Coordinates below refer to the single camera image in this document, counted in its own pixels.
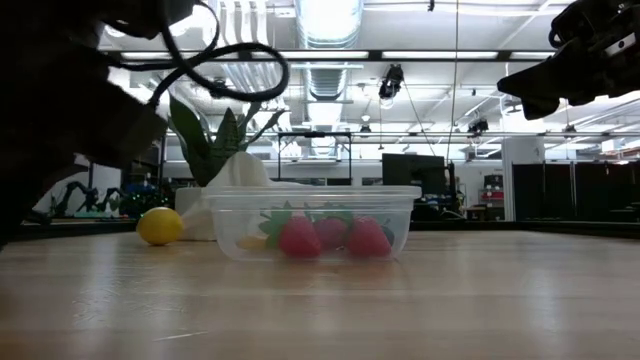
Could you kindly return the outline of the yellow toy banana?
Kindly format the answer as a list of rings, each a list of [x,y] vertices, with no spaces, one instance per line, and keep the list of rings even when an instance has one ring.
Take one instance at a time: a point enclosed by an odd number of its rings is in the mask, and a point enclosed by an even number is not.
[[[268,249],[267,238],[254,235],[241,238],[236,242],[236,246],[246,251],[263,251]]]

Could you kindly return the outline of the green snake plant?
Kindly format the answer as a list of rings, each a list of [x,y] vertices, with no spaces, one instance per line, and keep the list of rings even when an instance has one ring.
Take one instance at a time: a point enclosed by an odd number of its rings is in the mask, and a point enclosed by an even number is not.
[[[286,113],[285,109],[277,110],[258,132],[248,138],[248,124],[260,108],[259,102],[252,102],[248,113],[240,115],[227,108],[215,136],[212,136],[208,126],[193,110],[174,96],[169,97],[169,128],[177,135],[184,159],[199,187],[206,186],[233,155],[245,152],[267,130],[276,126]]]

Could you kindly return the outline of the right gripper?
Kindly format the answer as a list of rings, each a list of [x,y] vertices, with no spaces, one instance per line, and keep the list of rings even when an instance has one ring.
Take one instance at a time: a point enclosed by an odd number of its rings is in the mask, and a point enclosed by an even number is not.
[[[620,97],[640,89],[640,21],[611,21],[590,40],[568,42],[567,58],[547,60],[498,81],[499,91],[522,100],[526,119],[555,113],[560,98],[585,105],[599,96]]]

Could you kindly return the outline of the yellow toy lemon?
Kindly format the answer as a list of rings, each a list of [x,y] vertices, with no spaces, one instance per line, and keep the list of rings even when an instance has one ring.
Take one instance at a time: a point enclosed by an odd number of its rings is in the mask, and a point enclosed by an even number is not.
[[[136,232],[152,246],[164,246],[177,241],[184,232],[181,216],[167,207],[152,208],[139,219]]]

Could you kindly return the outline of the black partition panels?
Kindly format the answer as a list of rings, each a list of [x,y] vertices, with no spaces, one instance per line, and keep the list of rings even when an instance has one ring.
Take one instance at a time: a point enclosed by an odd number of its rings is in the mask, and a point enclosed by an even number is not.
[[[518,221],[640,223],[640,161],[514,164]]]

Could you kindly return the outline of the clear plastic tupperware container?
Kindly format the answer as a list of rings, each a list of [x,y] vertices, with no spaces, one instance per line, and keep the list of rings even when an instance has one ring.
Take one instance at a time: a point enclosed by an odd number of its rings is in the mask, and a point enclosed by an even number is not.
[[[419,189],[412,186],[305,186],[293,187],[226,187],[212,189],[203,199],[211,208],[215,238],[225,255],[234,260],[264,261],[335,261],[391,260],[397,257],[408,240],[413,201]],[[267,236],[258,225],[264,221],[261,212],[282,207],[289,202],[302,210],[314,223],[328,216],[349,222],[344,244],[336,250],[323,250],[311,259],[289,258],[279,250],[246,251],[236,242],[249,235]],[[386,257],[356,257],[346,249],[347,237],[355,217],[374,218],[383,228],[391,245]]]

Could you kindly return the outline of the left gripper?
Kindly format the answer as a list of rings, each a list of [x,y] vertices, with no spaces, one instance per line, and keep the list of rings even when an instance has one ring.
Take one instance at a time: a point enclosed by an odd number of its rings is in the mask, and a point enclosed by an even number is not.
[[[109,83],[107,74],[47,74],[44,79],[51,111],[44,157],[51,162],[73,163],[81,154],[100,165],[122,167],[166,133],[167,122],[154,108]]]

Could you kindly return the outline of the red toy strawberry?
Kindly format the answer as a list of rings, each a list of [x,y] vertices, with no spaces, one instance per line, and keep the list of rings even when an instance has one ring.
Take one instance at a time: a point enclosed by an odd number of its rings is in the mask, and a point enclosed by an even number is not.
[[[279,250],[287,257],[296,259],[320,256],[322,244],[313,222],[302,210],[285,202],[282,207],[261,212],[260,216],[264,221],[258,227],[267,236],[267,249]]]
[[[391,245],[382,226],[372,217],[355,217],[346,249],[356,257],[386,257],[391,254]]]
[[[328,216],[313,223],[323,250],[336,250],[344,244],[349,222],[342,217]]]

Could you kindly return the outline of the silver ventilation duct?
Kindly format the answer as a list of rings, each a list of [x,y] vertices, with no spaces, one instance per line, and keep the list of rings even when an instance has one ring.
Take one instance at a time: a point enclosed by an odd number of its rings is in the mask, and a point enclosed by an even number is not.
[[[364,0],[294,0],[300,47],[353,49],[357,44]],[[346,87],[346,69],[310,69],[306,86],[315,100],[337,100]]]

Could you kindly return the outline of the black background rig frame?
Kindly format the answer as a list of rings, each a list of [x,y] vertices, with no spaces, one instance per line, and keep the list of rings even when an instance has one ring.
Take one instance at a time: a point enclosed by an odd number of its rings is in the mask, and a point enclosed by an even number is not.
[[[306,132],[278,132],[277,133],[277,146],[278,146],[278,157],[277,157],[277,180],[282,180],[282,139],[288,137],[291,140],[295,140],[297,137],[304,137],[307,139],[319,139],[319,138],[327,138],[327,137],[345,137],[348,140],[348,146],[346,147],[348,152],[348,182],[350,185],[353,184],[353,138],[354,134],[352,132],[324,132],[324,131],[306,131]]]

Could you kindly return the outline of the black overhead light bar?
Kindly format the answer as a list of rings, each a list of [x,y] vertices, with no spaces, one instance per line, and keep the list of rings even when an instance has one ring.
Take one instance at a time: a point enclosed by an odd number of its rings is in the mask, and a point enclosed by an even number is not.
[[[109,55],[126,62],[168,60],[166,51],[105,50]],[[545,50],[282,50],[281,55],[294,62],[537,62],[554,51]],[[210,61],[270,61],[264,52],[241,51],[222,55]]]

